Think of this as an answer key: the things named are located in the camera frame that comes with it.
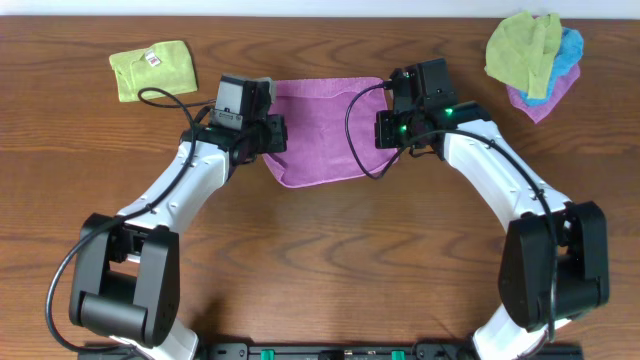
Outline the large pink cloth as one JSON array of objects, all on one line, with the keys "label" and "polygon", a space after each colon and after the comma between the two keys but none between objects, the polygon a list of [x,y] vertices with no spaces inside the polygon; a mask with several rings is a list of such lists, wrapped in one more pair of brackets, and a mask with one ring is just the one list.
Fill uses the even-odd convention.
[{"label": "large pink cloth", "polygon": [[275,179],[302,188],[362,177],[381,171],[394,149],[375,147],[376,114],[387,108],[385,92],[374,89],[349,104],[358,93],[380,84],[376,77],[280,80],[272,114],[284,116],[287,150],[264,161]]}]

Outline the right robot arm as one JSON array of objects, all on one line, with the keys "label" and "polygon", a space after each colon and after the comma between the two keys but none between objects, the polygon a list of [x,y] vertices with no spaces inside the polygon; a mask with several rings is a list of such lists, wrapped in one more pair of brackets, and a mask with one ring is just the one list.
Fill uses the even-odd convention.
[{"label": "right robot arm", "polygon": [[481,105],[459,102],[445,60],[397,68],[383,87],[393,105],[376,115],[376,147],[431,148],[473,185],[506,232],[501,304],[474,332],[469,357],[539,355],[558,329],[608,303],[607,222],[595,202],[575,203],[555,190]]}]

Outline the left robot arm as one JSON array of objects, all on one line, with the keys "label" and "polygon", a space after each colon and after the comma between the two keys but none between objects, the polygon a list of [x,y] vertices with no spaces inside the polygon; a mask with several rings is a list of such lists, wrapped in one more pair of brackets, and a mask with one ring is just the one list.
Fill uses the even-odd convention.
[{"label": "left robot arm", "polygon": [[75,265],[70,321],[144,359],[193,359],[199,339],[177,318],[179,241],[204,202],[257,156],[283,152],[287,130],[269,112],[270,78],[224,75],[215,102],[179,140],[175,158],[134,202],[114,216],[92,214],[66,257]]}]

